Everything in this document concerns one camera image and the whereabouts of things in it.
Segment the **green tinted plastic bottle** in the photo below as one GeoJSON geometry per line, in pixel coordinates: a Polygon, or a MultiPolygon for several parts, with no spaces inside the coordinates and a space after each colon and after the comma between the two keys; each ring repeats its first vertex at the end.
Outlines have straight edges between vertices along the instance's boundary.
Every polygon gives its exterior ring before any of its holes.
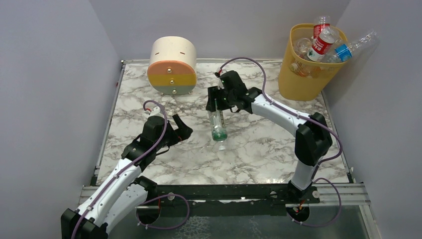
{"type": "Polygon", "coordinates": [[[226,141],[228,138],[227,129],[221,127],[219,111],[208,112],[211,124],[211,137],[216,142],[219,151],[226,150],[226,141]]]}

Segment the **red white label bottle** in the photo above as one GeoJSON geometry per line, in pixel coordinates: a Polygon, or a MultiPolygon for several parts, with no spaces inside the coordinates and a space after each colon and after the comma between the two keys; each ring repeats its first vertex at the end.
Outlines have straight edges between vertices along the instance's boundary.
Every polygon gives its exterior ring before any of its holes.
{"type": "Polygon", "coordinates": [[[328,26],[324,28],[318,38],[313,40],[313,45],[305,56],[305,59],[320,62],[338,39],[339,31],[335,27],[328,26]]]}

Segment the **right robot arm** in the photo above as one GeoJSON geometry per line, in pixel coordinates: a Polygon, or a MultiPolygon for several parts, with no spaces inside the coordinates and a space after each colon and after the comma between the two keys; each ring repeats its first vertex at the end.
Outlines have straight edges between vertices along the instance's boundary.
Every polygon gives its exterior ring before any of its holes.
{"type": "Polygon", "coordinates": [[[218,86],[208,88],[206,110],[209,113],[232,110],[261,116],[288,131],[295,138],[294,153],[298,159],[295,172],[288,183],[289,193],[303,197],[313,183],[317,163],[333,144],[325,117],[320,113],[308,115],[281,105],[257,87],[247,88],[236,71],[216,72],[218,86]]]}

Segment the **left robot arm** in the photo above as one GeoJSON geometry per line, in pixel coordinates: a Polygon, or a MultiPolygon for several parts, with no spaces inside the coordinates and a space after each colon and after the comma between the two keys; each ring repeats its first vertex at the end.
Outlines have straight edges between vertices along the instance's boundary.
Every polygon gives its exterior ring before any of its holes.
{"type": "Polygon", "coordinates": [[[178,115],[173,115],[173,120],[176,129],[165,115],[150,114],[142,133],[126,146],[122,158],[100,187],[76,210],[67,209],[62,214],[62,238],[106,239],[135,206],[147,202],[156,183],[141,173],[160,149],[178,144],[193,133],[178,115]]]}

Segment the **clear bottle red cap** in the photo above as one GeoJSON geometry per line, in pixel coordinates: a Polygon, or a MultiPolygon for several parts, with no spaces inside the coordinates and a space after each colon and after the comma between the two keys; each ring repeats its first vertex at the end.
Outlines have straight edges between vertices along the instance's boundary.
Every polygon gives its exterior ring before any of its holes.
{"type": "Polygon", "coordinates": [[[293,42],[293,50],[299,57],[304,58],[312,45],[313,40],[311,38],[300,38],[293,42]]]}

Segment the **blue label water bottle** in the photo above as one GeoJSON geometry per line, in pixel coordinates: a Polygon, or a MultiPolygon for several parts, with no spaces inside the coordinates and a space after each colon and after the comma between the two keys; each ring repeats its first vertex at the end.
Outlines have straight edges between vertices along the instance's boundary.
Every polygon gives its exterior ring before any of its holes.
{"type": "Polygon", "coordinates": [[[322,59],[322,63],[343,63],[358,56],[364,50],[376,45],[379,41],[378,33],[370,29],[360,37],[352,41],[341,43],[330,50],[322,59]]]}

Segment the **red label clear bottle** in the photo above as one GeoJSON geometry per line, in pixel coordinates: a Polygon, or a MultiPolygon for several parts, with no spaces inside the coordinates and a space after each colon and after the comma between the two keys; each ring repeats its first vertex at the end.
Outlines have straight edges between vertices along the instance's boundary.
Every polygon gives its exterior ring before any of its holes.
{"type": "Polygon", "coordinates": [[[313,36],[312,39],[318,38],[322,30],[331,24],[331,18],[329,15],[317,16],[314,19],[313,36]]]}

